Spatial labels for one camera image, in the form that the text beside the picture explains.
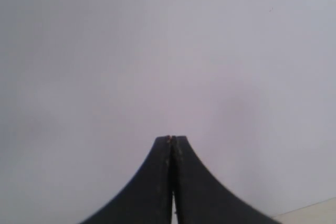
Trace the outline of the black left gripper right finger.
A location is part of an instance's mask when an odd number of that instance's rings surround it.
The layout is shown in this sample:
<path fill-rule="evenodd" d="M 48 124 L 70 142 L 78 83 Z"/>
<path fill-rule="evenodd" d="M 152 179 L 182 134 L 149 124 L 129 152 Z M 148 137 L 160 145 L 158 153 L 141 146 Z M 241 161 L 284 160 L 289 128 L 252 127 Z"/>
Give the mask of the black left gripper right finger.
<path fill-rule="evenodd" d="M 178 223 L 278 223 L 224 187 L 198 158 L 187 137 L 172 137 L 172 154 Z"/>

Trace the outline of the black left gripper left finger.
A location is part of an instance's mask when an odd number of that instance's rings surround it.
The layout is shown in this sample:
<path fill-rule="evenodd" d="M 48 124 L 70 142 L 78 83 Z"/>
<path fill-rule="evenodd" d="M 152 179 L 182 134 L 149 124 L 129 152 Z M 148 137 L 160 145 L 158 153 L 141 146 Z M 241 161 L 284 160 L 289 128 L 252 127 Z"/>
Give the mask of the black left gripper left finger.
<path fill-rule="evenodd" d="M 83 223 L 171 223 L 171 139 L 171 136 L 157 137 L 127 185 Z"/>

